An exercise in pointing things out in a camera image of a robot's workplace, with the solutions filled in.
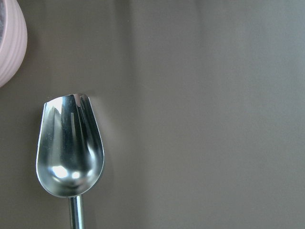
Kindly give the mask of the metal ice scoop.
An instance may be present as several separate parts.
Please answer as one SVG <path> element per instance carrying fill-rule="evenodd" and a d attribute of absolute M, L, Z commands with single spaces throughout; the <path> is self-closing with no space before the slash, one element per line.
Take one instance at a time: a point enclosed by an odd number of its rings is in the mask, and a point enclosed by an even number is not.
<path fill-rule="evenodd" d="M 85 94 L 70 94 L 44 104 L 36 174 L 51 195 L 69 201 L 72 229 L 85 228 L 82 196 L 99 180 L 104 165 L 100 131 Z"/>

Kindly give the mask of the pink ribbed bowl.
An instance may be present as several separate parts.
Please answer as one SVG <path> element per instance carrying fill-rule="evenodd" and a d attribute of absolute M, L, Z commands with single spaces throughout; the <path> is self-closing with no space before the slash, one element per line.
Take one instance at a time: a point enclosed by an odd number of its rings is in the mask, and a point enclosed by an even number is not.
<path fill-rule="evenodd" d="M 20 68 L 27 49 L 27 26 L 16 0 L 0 2 L 0 85 Z"/>

